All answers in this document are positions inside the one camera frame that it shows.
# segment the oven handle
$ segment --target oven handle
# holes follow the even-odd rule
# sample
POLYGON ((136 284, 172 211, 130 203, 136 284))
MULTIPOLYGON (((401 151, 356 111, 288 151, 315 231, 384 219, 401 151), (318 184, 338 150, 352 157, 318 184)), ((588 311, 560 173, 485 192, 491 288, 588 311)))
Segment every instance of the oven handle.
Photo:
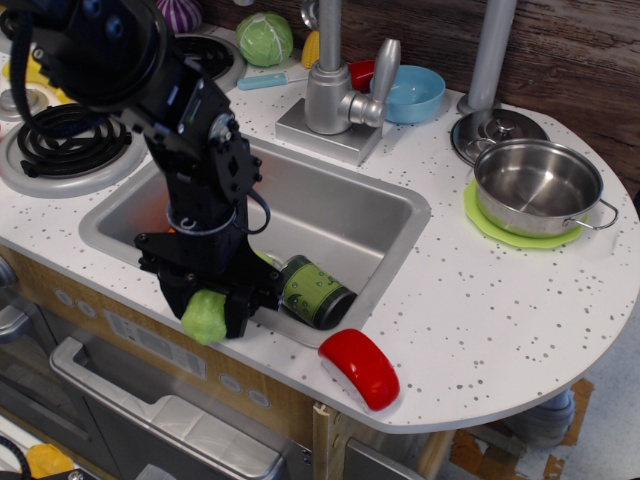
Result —
POLYGON ((0 310, 0 343, 11 343, 31 327, 31 318, 22 310, 7 305, 0 310))
POLYGON ((148 404, 87 370, 82 343, 67 337, 49 363, 65 381, 106 408, 233 479, 277 479, 284 459, 276 451, 175 395, 148 404))

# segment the stainless steel pot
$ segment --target stainless steel pot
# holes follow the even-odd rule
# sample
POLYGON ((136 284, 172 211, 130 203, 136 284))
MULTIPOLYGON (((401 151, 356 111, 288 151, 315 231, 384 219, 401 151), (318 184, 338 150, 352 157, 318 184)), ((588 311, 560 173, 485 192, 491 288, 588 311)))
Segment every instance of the stainless steel pot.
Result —
POLYGON ((601 230, 618 210, 601 196, 603 182, 584 156, 562 145, 533 139, 508 140, 487 148, 476 160, 480 211, 498 227, 533 238, 555 237, 579 225, 601 230), (593 226, 586 217, 598 203, 614 212, 593 226))

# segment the toy knife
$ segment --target toy knife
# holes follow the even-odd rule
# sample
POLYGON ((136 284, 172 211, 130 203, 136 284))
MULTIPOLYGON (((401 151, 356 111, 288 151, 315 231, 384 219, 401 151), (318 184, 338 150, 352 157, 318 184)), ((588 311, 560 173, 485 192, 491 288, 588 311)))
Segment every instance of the toy knife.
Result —
POLYGON ((256 88, 275 87, 277 85, 287 85, 288 83, 301 82, 309 78, 309 72, 295 73, 271 73, 268 75, 258 75, 256 77, 246 77, 238 80, 237 86, 240 90, 254 90, 256 88))

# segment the green ball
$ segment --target green ball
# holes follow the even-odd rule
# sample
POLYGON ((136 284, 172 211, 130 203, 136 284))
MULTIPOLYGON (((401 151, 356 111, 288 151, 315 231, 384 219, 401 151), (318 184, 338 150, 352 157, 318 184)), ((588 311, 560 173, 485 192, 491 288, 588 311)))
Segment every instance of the green ball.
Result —
POLYGON ((224 304, 227 297, 212 290, 202 289, 193 294, 182 315, 182 328, 200 345, 222 340, 227 335, 224 304))
POLYGON ((256 13, 238 25, 236 43, 247 62, 258 67, 270 67, 289 58, 293 51, 293 34, 280 15, 256 13))

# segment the red object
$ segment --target red object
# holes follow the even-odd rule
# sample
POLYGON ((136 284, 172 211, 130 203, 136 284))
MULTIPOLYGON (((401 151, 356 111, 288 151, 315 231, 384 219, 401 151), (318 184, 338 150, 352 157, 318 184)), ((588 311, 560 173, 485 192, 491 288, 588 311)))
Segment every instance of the red object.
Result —
POLYGON ((351 85, 353 88, 362 93, 367 93, 375 68, 375 60, 362 60, 360 62, 350 63, 349 72, 351 72, 351 85))
POLYGON ((332 335, 320 345, 318 355, 330 373, 335 373, 335 367, 344 374, 351 385, 344 385, 340 378, 336 380, 347 392, 355 387, 371 410, 382 410, 398 398, 400 382, 391 362, 359 330, 347 329, 332 335))

